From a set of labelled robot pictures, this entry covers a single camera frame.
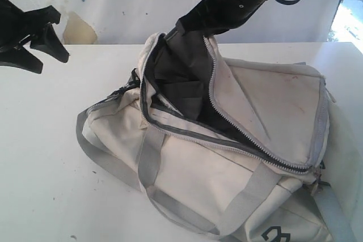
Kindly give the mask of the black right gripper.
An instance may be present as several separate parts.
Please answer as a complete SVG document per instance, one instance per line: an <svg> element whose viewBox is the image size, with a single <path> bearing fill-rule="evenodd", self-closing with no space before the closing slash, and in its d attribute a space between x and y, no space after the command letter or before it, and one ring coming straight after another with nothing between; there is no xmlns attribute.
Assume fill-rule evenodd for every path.
<svg viewBox="0 0 363 242"><path fill-rule="evenodd" d="M201 31L219 35L244 25L267 0L201 0L176 22L177 31L185 35Z"/></svg>

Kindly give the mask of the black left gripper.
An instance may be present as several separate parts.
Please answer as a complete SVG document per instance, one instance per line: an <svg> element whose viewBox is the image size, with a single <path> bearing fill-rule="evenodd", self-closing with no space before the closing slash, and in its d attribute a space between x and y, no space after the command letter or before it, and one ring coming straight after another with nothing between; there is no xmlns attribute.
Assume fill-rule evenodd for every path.
<svg viewBox="0 0 363 242"><path fill-rule="evenodd" d="M28 36L31 49L67 63L70 54L53 28L60 19L61 14L53 6L23 11L11 1L1 0L1 66L41 74L43 63L20 43Z"/></svg>

